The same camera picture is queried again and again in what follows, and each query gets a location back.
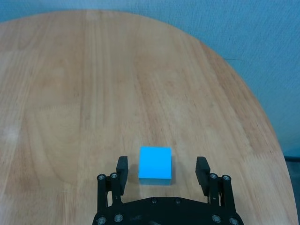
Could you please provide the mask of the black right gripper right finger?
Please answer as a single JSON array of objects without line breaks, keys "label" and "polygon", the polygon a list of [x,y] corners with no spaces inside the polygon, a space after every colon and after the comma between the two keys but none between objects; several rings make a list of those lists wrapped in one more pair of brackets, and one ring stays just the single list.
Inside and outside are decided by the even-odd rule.
[{"label": "black right gripper right finger", "polygon": [[210,167],[205,157],[197,157],[195,173],[208,204],[216,207],[235,208],[231,177],[219,177],[210,172]]}]

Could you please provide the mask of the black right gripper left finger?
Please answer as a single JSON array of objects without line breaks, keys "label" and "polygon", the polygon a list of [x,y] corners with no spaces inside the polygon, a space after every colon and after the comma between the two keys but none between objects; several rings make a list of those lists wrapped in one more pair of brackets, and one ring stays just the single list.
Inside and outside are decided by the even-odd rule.
[{"label": "black right gripper left finger", "polygon": [[112,206],[122,204],[121,196],[124,195],[128,178],[128,157],[120,156],[116,166],[116,172],[109,176],[99,174],[97,176],[97,211],[108,208],[107,195],[112,193]]}]

